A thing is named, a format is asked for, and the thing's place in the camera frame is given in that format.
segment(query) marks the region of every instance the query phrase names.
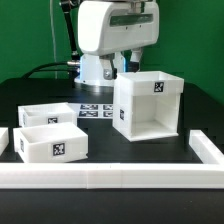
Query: black cable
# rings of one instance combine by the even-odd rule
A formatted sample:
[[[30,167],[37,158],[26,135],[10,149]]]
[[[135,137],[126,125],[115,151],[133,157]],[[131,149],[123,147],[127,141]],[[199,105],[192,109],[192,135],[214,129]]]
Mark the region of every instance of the black cable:
[[[69,13],[64,13],[64,16],[65,16],[65,21],[66,21],[66,25],[67,25],[71,50],[72,50],[72,52],[77,52],[76,43],[75,43],[75,35],[74,35],[73,26],[72,26],[71,16],[70,16]]]
[[[54,63],[40,65],[40,66],[32,69],[31,71],[25,73],[21,78],[27,79],[27,78],[29,78],[32,75],[32,73],[34,73],[36,71],[39,71],[42,68],[48,68],[48,67],[53,67],[53,66],[57,66],[57,65],[67,65],[67,62],[54,62]]]

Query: shallow white tray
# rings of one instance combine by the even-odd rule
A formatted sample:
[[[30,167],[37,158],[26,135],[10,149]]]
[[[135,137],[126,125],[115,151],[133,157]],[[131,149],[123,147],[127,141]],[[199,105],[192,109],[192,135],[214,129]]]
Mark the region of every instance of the shallow white tray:
[[[77,125],[77,114],[68,103],[19,106],[19,126],[32,127],[45,124],[72,122]]]
[[[15,151],[25,163],[59,163],[87,158],[88,136],[73,123],[15,128]]]

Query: white box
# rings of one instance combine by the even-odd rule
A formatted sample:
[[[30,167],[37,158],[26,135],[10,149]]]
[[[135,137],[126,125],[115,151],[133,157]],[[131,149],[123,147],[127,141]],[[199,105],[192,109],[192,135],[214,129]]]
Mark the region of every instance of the white box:
[[[15,151],[25,163],[60,163],[87,158],[88,136],[73,123],[14,128]]]
[[[183,86],[183,79],[160,71],[118,74],[113,127],[129,141],[177,136]]]
[[[32,127],[38,125],[72,122],[77,125],[77,114],[68,103],[52,103],[19,106],[19,126]]]
[[[9,144],[8,128],[0,128],[0,155]]]

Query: white plastic panel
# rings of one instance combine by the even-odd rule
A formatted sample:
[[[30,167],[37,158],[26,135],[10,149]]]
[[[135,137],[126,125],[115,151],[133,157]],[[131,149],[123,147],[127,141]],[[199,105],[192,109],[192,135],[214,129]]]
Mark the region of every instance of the white plastic panel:
[[[0,128],[0,155],[9,143],[8,128]]]

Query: white plastic barrier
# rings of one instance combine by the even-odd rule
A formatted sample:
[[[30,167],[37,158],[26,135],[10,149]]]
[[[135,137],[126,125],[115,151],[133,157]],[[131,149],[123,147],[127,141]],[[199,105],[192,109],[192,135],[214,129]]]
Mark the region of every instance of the white plastic barrier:
[[[217,153],[222,159],[220,151],[212,143],[204,144],[206,141],[208,139],[201,131],[190,132],[190,144],[193,150],[200,148],[201,152],[205,151],[205,154],[212,158],[216,157]],[[0,188],[224,189],[224,165],[219,162],[216,164],[0,164]]]

